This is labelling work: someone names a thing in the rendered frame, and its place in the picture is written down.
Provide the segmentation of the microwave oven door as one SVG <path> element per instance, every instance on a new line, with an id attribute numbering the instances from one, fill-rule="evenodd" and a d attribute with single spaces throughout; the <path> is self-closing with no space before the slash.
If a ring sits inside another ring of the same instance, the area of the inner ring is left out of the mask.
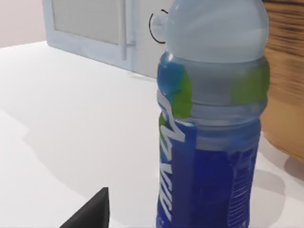
<path id="1" fill-rule="evenodd" d="M 137 40 L 138 2 L 133 0 Z M 120 49 L 119 0 L 42 0 L 47 44 L 69 53 L 135 71 L 137 48 Z"/>

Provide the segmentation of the clear bottle with blue label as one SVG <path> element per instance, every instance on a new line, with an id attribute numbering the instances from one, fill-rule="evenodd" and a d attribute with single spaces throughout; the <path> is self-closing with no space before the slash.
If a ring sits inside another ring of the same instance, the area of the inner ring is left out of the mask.
<path id="1" fill-rule="evenodd" d="M 263 0 L 174 0 L 163 34 L 155 228 L 248 228 L 270 85 Z"/>

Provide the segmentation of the microwave oven knob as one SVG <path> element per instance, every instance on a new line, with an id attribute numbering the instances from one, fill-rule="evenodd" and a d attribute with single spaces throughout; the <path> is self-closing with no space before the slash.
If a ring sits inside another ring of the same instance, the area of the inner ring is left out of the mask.
<path id="1" fill-rule="evenodd" d="M 168 11 L 161 9 L 158 12 L 154 12 L 150 15 L 148 28 L 152 39 L 161 45 L 166 43 L 165 41 L 165 27 L 167 24 Z"/>

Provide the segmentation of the pale microwave oven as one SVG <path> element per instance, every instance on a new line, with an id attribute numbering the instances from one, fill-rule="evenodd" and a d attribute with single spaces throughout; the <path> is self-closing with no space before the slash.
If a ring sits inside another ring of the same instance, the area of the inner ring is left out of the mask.
<path id="1" fill-rule="evenodd" d="M 136 35 L 137 65 L 135 73 L 155 78 L 160 56 L 165 51 L 165 44 L 156 43 L 149 32 L 150 15 L 161 9 L 169 10 L 173 0 L 137 0 L 138 13 L 135 20 L 138 25 Z"/>

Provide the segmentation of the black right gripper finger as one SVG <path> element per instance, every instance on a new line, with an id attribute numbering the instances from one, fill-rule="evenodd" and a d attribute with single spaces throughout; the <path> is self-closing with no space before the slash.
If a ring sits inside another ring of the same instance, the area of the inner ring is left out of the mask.
<path id="1" fill-rule="evenodd" d="M 59 228 L 109 228 L 109 188 L 100 189 Z"/>

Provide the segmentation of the wooden cupboard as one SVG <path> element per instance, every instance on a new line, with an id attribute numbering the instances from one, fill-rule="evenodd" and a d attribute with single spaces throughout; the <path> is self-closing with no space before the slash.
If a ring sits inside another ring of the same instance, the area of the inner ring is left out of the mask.
<path id="1" fill-rule="evenodd" d="M 304 0 L 262 0 L 269 15 L 270 64 L 264 137 L 304 162 Z"/>

